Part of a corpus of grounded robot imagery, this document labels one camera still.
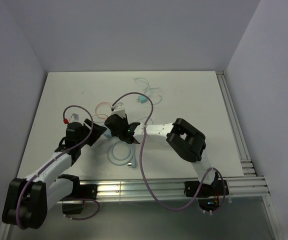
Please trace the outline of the teal charger plug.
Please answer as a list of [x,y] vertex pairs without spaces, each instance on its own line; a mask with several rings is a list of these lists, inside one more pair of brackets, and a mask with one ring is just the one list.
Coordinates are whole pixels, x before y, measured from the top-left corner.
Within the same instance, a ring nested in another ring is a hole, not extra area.
[[144,104],[148,101],[148,99],[143,95],[138,95],[136,101],[138,103]]

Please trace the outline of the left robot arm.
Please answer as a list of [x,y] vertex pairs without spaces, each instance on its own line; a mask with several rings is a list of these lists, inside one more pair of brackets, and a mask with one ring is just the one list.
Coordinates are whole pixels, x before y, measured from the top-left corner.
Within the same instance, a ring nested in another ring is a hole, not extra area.
[[14,178],[8,186],[2,222],[20,229],[38,229],[48,211],[59,201],[91,201],[97,197],[97,185],[90,191],[81,186],[80,178],[65,174],[65,170],[81,156],[85,145],[92,146],[106,131],[104,126],[85,119],[67,124],[50,160],[25,178]]

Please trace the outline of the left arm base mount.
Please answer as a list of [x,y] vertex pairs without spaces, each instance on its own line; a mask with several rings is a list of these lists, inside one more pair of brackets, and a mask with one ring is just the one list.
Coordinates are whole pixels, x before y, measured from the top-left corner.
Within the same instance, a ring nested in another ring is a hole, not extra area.
[[100,204],[97,202],[98,185],[97,184],[82,184],[77,188],[77,191],[61,199],[62,213],[65,217],[77,219],[85,219],[85,217],[77,217],[83,210],[86,210],[86,203],[95,203],[95,212],[92,217],[100,210]]

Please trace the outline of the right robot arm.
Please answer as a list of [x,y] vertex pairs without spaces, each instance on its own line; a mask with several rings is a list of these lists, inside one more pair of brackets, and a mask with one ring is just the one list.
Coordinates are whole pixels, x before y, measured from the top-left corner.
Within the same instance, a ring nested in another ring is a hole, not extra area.
[[168,144],[181,159],[192,164],[204,194],[211,195],[217,190],[219,174],[209,161],[206,136],[186,120],[177,118],[164,124],[129,123],[126,116],[112,114],[104,125],[112,136],[127,144]]

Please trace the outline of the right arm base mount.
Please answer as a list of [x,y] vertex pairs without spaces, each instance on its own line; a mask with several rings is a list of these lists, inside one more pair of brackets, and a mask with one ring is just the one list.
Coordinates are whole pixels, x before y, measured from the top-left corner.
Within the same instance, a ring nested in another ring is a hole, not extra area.
[[[192,198],[199,185],[200,182],[197,180],[185,181],[184,195],[188,198]],[[196,198],[202,212],[212,214],[221,206],[220,198],[224,198],[229,194],[230,192],[227,181],[215,180],[212,184],[203,183]]]

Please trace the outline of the round blue power strip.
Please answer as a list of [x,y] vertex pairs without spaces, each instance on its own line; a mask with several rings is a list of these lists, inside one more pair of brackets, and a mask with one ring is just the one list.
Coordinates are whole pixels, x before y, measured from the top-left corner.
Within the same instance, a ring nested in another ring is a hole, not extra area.
[[111,139],[111,138],[113,137],[111,131],[110,131],[108,128],[105,130],[105,132],[103,133],[103,135],[104,135],[106,138],[109,138],[109,139]]

